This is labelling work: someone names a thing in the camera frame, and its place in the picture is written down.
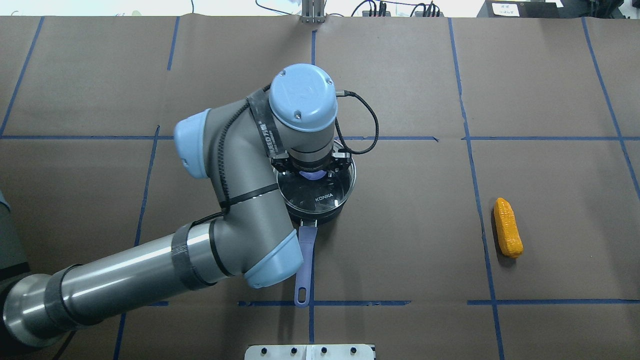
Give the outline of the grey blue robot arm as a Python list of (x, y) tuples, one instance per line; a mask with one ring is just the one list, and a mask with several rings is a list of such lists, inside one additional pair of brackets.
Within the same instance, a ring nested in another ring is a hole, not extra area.
[(210, 179), (218, 212), (87, 264), (25, 276), (7, 288), (1, 351), (52, 346), (64, 335), (242, 274), (254, 289), (303, 264), (277, 174), (336, 172), (338, 96), (332, 78), (308, 63), (284, 68), (245, 100), (194, 114), (174, 128), (188, 173)]

